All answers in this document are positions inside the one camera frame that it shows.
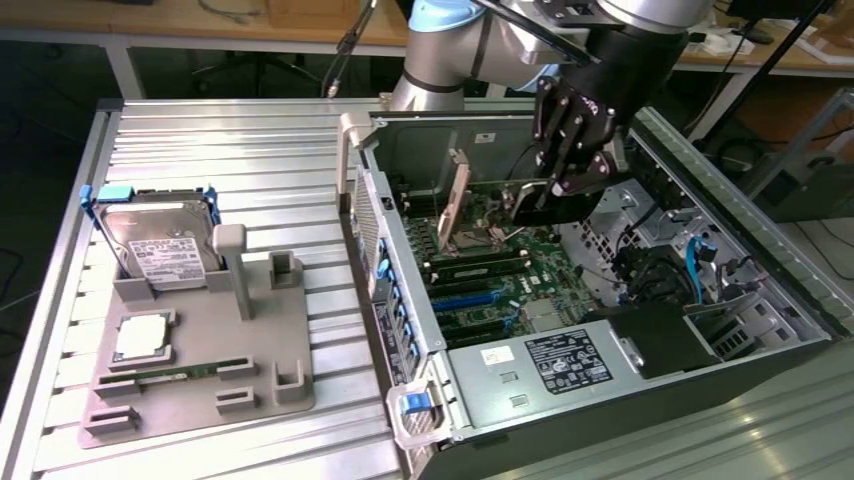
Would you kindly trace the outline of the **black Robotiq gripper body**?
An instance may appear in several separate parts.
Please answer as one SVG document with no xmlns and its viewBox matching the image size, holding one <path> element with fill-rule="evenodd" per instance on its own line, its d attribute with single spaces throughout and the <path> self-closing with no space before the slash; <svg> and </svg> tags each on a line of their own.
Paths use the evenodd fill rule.
<svg viewBox="0 0 854 480">
<path fill-rule="evenodd" d="M 619 126 L 627 125 L 666 82 L 686 45 L 685 31 L 662 34 L 633 26 L 594 30 L 586 49 L 599 61 L 561 67 L 562 85 L 582 97 L 570 104 L 590 100 L 601 113 L 615 111 Z"/>
</svg>

